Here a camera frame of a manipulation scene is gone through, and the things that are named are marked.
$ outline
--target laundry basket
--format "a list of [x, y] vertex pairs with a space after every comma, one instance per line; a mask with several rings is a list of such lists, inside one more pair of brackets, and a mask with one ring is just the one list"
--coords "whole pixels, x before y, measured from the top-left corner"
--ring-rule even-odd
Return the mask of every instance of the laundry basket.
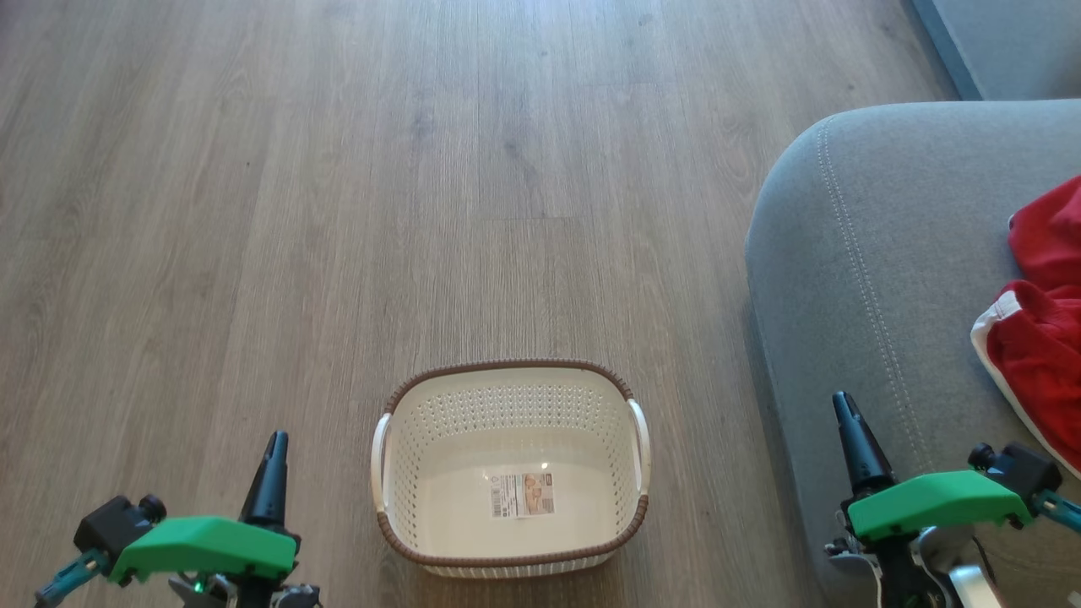
[[372, 441], [372, 495], [398, 553], [445, 577], [596, 566], [645, 518], [650, 435], [630, 389], [585, 361], [423, 373]]

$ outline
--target gray sofa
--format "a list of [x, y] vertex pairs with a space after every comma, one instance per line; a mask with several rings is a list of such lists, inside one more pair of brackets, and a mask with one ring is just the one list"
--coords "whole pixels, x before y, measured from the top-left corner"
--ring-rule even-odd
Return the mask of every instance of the gray sofa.
[[[1079, 172], [1081, 101], [1043, 101], [840, 114], [770, 173], [747, 237], [751, 301], [831, 605], [873, 606], [822, 552], [851, 495], [830, 395], [852, 393], [902, 478], [964, 468], [980, 441], [1039, 448], [969, 331], [1019, 276], [1009, 216]], [[1081, 500], [1081, 483], [1060, 493]], [[978, 536], [1011, 606], [1068, 607], [1081, 592], [1081, 536], [1046, 520]]]
[[962, 100], [1081, 96], [1078, 0], [912, 0]]

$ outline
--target wooden floor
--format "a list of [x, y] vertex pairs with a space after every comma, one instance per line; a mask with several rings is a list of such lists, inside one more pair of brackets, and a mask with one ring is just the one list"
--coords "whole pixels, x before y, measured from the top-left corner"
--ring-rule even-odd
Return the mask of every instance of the wooden floor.
[[[953, 94], [905, 2], [0, 1], [4, 605], [116, 493], [235, 515], [285, 428], [328, 606], [819, 606], [743, 242], [800, 131]], [[424, 573], [375, 525], [378, 411], [520, 356], [626, 376], [650, 515], [591, 571]]]

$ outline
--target sticker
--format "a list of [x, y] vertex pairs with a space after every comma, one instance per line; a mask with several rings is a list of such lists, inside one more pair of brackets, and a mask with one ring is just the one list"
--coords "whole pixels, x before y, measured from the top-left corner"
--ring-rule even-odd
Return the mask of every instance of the sticker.
[[556, 513], [551, 473], [493, 475], [489, 481], [492, 491], [492, 517], [501, 519], [538, 517]]

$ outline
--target basket handle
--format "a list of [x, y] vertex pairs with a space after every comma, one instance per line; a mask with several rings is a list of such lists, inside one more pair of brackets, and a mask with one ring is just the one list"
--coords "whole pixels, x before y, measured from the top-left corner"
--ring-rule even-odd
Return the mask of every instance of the basket handle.
[[372, 439], [372, 500], [375, 501], [376, 513], [385, 513], [387, 508], [387, 503], [383, 500], [383, 455], [389, 429], [390, 412], [387, 412], [375, 425], [375, 437]]
[[653, 473], [653, 455], [650, 453], [650, 431], [645, 427], [645, 414], [635, 399], [627, 399], [630, 406], [630, 417], [635, 420], [635, 431], [638, 438], [638, 458], [642, 461], [642, 486], [639, 493], [650, 494], [650, 477]]

